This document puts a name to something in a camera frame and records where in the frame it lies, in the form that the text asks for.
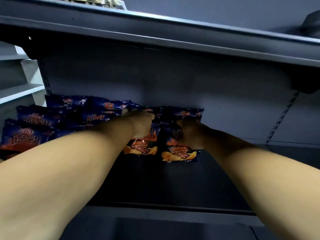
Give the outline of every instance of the hand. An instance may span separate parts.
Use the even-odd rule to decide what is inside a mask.
[[[204,132],[209,129],[199,120],[178,120],[177,124],[181,126],[183,137],[179,142],[194,150],[203,149]]]
[[[134,126],[134,138],[144,138],[150,132],[152,120],[155,118],[153,113],[132,111],[124,114]]]

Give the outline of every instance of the gray wall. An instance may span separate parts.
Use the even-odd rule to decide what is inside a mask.
[[[260,30],[286,31],[320,0],[123,0],[131,11]]]

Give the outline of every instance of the shelf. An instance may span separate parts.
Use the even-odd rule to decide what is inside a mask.
[[[27,55],[5,55],[1,56],[0,55],[0,60],[24,60],[28,59],[29,57]]]
[[[40,84],[24,84],[0,90],[0,104],[38,92],[44,88],[45,86]]]
[[[58,0],[0,0],[0,13],[4,25],[320,67],[314,38]]]

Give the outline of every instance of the person's right arm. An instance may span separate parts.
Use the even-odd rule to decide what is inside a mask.
[[[320,239],[320,170],[198,121],[179,121],[183,143],[206,149],[260,220],[285,239]]]

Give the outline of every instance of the human arm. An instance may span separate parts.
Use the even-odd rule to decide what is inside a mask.
[[[199,121],[179,121],[182,143],[206,149],[261,221],[284,239],[320,239],[320,170]]]
[[[153,114],[134,112],[49,141],[0,164],[0,239],[56,240]]]

